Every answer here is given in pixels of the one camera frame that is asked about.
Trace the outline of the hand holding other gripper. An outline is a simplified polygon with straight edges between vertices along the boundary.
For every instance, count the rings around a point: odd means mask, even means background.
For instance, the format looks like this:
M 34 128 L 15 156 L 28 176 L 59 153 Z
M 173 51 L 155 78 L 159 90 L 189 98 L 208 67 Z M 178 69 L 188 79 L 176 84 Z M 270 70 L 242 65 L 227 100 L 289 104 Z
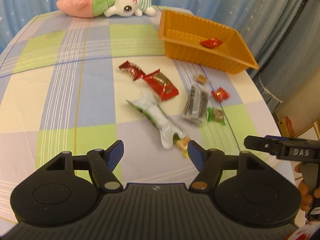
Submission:
M 300 206 L 300 209 L 302 211 L 306 211 L 309 208 L 310 204 L 312 203 L 313 198 L 314 197 L 316 197 L 316 198 L 319 197 L 319 194 L 318 194 L 319 190 L 316 189 L 314 194 L 311 195 L 309 193 L 309 187 L 306 185 L 306 183 L 304 183 L 303 179 L 298 184 L 298 190 L 300 191 L 300 194 L 302 196 L 302 204 Z

